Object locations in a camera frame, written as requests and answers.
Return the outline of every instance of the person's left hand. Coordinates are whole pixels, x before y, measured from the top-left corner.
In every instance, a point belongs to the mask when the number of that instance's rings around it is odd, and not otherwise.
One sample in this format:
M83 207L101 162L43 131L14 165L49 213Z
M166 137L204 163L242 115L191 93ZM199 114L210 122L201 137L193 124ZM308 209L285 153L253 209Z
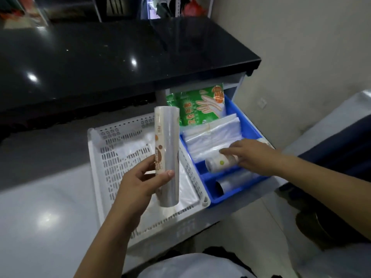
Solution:
M175 175L172 170L158 175L145 175L145 172L155 169L154 162L155 155L152 155L123 175L116 200L107 216L113 216L114 220L122 222L128 233L132 233L139 225L140 217L155 190L169 182Z

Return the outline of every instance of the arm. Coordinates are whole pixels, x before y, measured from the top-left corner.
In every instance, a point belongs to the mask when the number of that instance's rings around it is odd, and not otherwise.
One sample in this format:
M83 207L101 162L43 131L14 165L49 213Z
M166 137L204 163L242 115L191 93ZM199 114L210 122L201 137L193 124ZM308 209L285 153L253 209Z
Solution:
M174 176L174 171L145 175L154 169L154 161L152 155L123 175L116 200L74 278L121 277L131 233L155 190Z
M244 139L220 150L237 155L239 165L265 176L279 176L303 189L371 239L371 183L281 154L266 144Z

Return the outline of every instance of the forearm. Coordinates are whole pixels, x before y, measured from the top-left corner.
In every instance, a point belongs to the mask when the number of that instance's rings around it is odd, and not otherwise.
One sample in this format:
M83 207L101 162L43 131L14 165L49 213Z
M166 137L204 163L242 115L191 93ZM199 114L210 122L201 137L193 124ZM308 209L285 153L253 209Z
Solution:
M130 232L125 230L125 222L109 213L74 278L121 277L130 239Z
M282 177L322 202L348 224L371 239L371 183L294 156L283 156Z

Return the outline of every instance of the tile floor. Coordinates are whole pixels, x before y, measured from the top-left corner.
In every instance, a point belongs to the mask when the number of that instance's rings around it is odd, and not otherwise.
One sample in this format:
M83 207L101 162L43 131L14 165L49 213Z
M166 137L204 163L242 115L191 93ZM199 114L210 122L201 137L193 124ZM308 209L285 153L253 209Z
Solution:
M301 236L294 225L295 211L282 202L284 199L281 201L277 198L273 192L198 234L193 239L195 251L202 252L210 246L223 246L250 266L259 278L270 278L274 274L283 278L296 278L293 267L300 264L303 257L312 257L319 250ZM278 209L277 202L284 208ZM284 209L289 211L287 217L281 214ZM288 224L289 217L293 224ZM285 230L289 230L287 234L293 238L292 242L287 239Z

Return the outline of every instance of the green package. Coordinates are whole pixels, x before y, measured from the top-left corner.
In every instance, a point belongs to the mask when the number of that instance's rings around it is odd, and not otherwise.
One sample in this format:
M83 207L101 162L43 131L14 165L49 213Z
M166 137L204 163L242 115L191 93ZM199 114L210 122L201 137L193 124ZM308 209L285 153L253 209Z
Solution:
M181 126L200 125L225 117L223 85L170 94L169 106L180 109Z

